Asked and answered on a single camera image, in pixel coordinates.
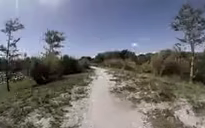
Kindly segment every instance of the dry grass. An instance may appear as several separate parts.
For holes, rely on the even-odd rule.
[[[90,72],[65,76],[64,79],[43,86],[33,86],[32,80],[12,83],[11,92],[5,85],[0,86],[0,122],[7,127],[18,128],[28,115],[39,111],[43,117],[52,117],[52,127],[57,127],[70,106],[71,90],[75,86],[86,86],[90,82]]]
[[[117,82],[112,91],[129,97],[133,102],[160,103],[186,99],[195,112],[205,109],[205,86],[202,84],[189,84],[173,77],[156,77],[123,70],[113,70],[110,73]]]
[[[155,109],[149,114],[149,121],[153,128],[192,128],[185,126],[178,118],[174,116],[174,112],[169,109]]]

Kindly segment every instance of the sandy path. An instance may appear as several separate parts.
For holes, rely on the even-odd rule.
[[[120,101],[109,92],[114,86],[111,75],[105,69],[95,68],[96,76],[92,81],[89,109],[82,128],[143,128],[142,116],[131,104]]]

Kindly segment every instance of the blue sky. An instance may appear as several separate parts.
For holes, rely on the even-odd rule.
[[[62,49],[72,56],[129,49],[137,53],[172,48],[178,33],[170,22],[185,0],[0,0],[0,29],[19,17],[25,29],[18,47],[29,55],[43,52],[43,33],[65,33]],[[191,0],[198,6],[205,0]],[[5,36],[0,32],[3,44]]]

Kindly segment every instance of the white cloud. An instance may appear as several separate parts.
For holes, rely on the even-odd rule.
[[[132,45],[132,47],[138,47],[137,43],[132,43],[131,45]]]

